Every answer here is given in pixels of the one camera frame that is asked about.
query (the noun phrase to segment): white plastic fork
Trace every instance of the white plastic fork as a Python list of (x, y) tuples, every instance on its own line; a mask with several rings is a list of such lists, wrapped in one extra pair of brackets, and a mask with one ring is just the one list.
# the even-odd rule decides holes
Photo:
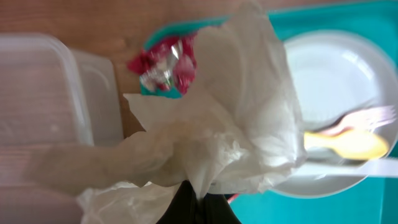
[(346, 114), (337, 125), (319, 133), (334, 136), (347, 129), (372, 130), (391, 124), (395, 120), (394, 106), (379, 106)]

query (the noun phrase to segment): white paper plate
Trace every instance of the white paper plate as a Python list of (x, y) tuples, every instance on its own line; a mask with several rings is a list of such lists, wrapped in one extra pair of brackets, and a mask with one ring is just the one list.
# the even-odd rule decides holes
[[(338, 31), (311, 32), (285, 43), (290, 72), (307, 130), (333, 124), (359, 108), (394, 105), (398, 110), (398, 81), (394, 63), (366, 39)], [(374, 130), (391, 146), (398, 123)], [(324, 154), (337, 166), (360, 166), (334, 154)], [(316, 163), (307, 162), (305, 166)], [(348, 189), (365, 177), (291, 177), (275, 190), (294, 197), (324, 197)]]

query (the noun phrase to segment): clear plastic container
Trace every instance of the clear plastic container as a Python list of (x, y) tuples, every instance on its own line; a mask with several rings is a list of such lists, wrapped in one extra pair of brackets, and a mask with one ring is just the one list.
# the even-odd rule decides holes
[(29, 159), (122, 139), (109, 60), (46, 35), (0, 35), (0, 223), (79, 223), (74, 198), (24, 180)]

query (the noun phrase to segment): teal plastic tray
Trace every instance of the teal plastic tray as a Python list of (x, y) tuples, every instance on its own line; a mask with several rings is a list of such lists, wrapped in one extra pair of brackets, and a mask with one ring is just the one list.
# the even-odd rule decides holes
[[(314, 30), (345, 30), (374, 42), (397, 60), (398, 2), (379, 1), (359, 4), (313, 7), (269, 13), (280, 40)], [(205, 26), (222, 24), (228, 17), (172, 24), (158, 30), (145, 44), (148, 49), (168, 35), (184, 35)], [(151, 95), (142, 89), (143, 95)], [(177, 90), (155, 95), (178, 98)], [(394, 148), (392, 156), (398, 156)], [(340, 194), (318, 199), (289, 198), (274, 192), (241, 195), (232, 204), (243, 223), (398, 223), (398, 179), (368, 178)]]

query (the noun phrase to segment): plastic spoon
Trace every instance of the plastic spoon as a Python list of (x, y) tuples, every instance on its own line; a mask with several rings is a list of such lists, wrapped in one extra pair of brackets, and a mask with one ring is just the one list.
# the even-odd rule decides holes
[(327, 147), (342, 158), (352, 160), (378, 159), (386, 155), (389, 150), (388, 142), (382, 137), (356, 129), (345, 131), (337, 136), (306, 132), (304, 146), (307, 150), (311, 147)]

